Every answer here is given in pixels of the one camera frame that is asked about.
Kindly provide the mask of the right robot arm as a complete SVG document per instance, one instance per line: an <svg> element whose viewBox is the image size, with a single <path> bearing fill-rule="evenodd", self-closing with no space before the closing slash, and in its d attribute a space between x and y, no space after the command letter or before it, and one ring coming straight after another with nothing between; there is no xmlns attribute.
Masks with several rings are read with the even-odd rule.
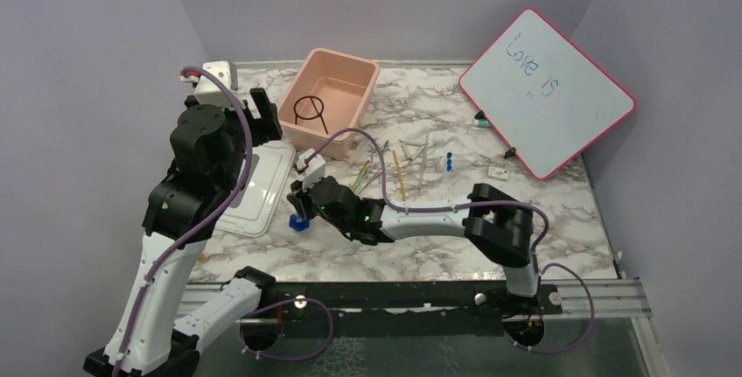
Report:
<svg viewBox="0 0 742 377"><path fill-rule="evenodd" d="M346 239L375 246L418 236L465 238L503 268L505 301L525 313L540 300L533 221L542 211L488 184L463 197L410 204L362 198L333 177L312 185L297 180L287 200L302 220L320 217Z"/></svg>

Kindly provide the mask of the blue base measuring cylinder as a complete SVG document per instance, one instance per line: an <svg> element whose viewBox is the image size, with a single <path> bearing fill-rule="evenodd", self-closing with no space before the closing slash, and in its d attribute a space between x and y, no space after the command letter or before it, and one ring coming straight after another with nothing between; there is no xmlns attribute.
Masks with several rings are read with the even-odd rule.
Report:
<svg viewBox="0 0 742 377"><path fill-rule="evenodd" d="M302 218L297 214L292 214L289 218L289 228L294 232L300 233L311 226L311 221Z"/></svg>

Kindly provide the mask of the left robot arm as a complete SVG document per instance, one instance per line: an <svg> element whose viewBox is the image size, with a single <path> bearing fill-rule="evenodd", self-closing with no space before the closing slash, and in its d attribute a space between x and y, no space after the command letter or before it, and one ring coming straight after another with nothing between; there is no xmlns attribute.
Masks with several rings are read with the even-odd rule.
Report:
<svg viewBox="0 0 742 377"><path fill-rule="evenodd" d="M191 376L202 353L244 313L264 316L275 293L241 272L194 313L177 313L189 276L217 220L249 181L253 149L277 141L277 106L262 88L257 107L186 100L170 136L174 158L148 198L143 247L129 301L111 340L83 364L93 376Z"/></svg>

